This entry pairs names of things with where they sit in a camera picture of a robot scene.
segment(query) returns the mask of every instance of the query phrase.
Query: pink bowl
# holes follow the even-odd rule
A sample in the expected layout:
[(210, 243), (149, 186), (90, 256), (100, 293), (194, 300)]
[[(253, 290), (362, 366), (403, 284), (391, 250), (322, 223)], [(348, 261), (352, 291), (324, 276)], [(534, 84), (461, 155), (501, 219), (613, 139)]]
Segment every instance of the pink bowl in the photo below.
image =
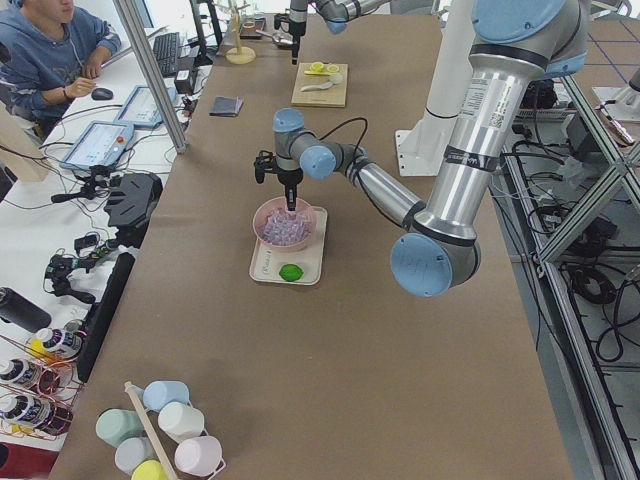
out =
[(264, 239), (262, 237), (262, 234), (264, 231), (264, 227), (267, 224), (267, 218), (279, 208), (284, 210), (287, 209), (287, 201), (284, 197), (273, 198), (268, 202), (263, 203), (260, 208), (256, 210), (256, 213), (253, 216), (253, 232), (256, 234), (256, 237), (258, 237), (258, 240), (260, 240), (264, 245), (276, 252), (295, 252), (298, 250), (302, 250), (313, 238), (313, 234), (316, 231), (316, 212), (313, 210), (313, 207), (307, 202), (305, 202), (301, 198), (296, 198), (296, 212), (306, 213), (311, 220), (311, 225), (309, 226), (309, 234), (298, 243), (294, 243), (292, 245), (273, 245), (272, 243), (269, 243), (269, 241)]

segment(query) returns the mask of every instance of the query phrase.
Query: blue hoodie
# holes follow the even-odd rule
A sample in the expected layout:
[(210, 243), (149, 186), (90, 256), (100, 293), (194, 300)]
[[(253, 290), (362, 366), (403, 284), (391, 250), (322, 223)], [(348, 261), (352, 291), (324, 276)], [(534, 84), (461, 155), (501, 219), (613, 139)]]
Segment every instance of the blue hoodie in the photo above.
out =
[(115, 53), (120, 38), (107, 22), (75, 7), (73, 18), (64, 24), (64, 39), (54, 41), (38, 30), (20, 12), (21, 2), (0, 12), (0, 42), (11, 60), (0, 67), (0, 79), (15, 85), (11, 101), (36, 118), (61, 118), (68, 103), (48, 105), (42, 92), (70, 85), (82, 74), (82, 65), (98, 46)]

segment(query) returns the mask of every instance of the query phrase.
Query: white bottle cap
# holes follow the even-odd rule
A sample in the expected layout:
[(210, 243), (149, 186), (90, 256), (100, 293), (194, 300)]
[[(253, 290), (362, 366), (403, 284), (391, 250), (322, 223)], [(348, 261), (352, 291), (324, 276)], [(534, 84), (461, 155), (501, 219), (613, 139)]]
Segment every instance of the white bottle cap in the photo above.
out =
[(9, 413), (18, 405), (18, 399), (16, 397), (2, 397), (0, 398), (0, 412)]
[(0, 375), (7, 375), (13, 370), (13, 362), (11, 360), (0, 360)]
[(36, 332), (36, 338), (42, 343), (48, 342), (53, 338), (53, 330), (50, 328), (41, 328)]

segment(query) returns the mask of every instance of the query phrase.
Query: wooden handle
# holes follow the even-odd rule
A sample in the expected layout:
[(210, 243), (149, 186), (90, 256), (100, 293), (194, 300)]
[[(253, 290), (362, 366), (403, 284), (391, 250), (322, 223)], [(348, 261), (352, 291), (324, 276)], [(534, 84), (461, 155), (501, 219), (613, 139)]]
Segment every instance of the wooden handle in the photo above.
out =
[(129, 395), (129, 398), (131, 399), (133, 408), (135, 408), (136, 413), (138, 414), (138, 417), (142, 422), (142, 426), (144, 427), (145, 432), (147, 432), (147, 437), (149, 437), (149, 440), (151, 441), (151, 446), (153, 447), (153, 450), (156, 452), (158, 460), (160, 460), (160, 464), (164, 469), (164, 473), (169, 480), (179, 480), (175, 470), (173, 469), (173, 465), (169, 460), (169, 457), (164, 451), (164, 448), (162, 448), (162, 444), (160, 443), (160, 439), (158, 438), (158, 435), (156, 434), (156, 431), (153, 428), (153, 425), (151, 424), (151, 420), (149, 420), (149, 417), (147, 416), (147, 412), (144, 411), (144, 406), (142, 405), (142, 402), (140, 401), (140, 398), (138, 397), (138, 394), (135, 392), (135, 389), (133, 388), (133, 386), (134, 385), (131, 382), (124, 382), (124, 391), (127, 392), (127, 394)]

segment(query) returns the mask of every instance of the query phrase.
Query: bowl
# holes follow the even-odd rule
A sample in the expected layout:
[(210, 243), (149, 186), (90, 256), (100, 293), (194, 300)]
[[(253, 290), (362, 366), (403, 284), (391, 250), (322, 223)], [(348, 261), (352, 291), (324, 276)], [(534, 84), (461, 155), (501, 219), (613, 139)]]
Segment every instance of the bowl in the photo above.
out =
[(305, 202), (301, 198), (297, 198), (295, 214), (297, 217), (301, 215), (304, 216), (303, 219), (300, 219), (304, 228), (304, 236), (299, 241), (295, 241), (294, 243), (290, 244), (288, 242), (295, 240), (295, 235), (293, 238), (282, 239), (281, 241), (272, 243), (267, 238), (265, 238), (265, 229), (267, 229), (269, 217), (278, 215), (279, 211), (281, 215), (283, 215), (284, 212), (287, 211), (287, 201), (285, 197), (272, 198), (268, 202), (263, 203), (260, 208), (256, 210), (256, 213), (253, 216), (253, 232), (256, 234), (256, 237), (258, 237), (258, 240), (260, 240), (262, 244), (269, 247), (273, 251), (296, 252), (298, 250), (302, 250), (313, 238), (313, 234), (316, 231), (316, 212), (313, 210), (313, 207), (307, 202)]

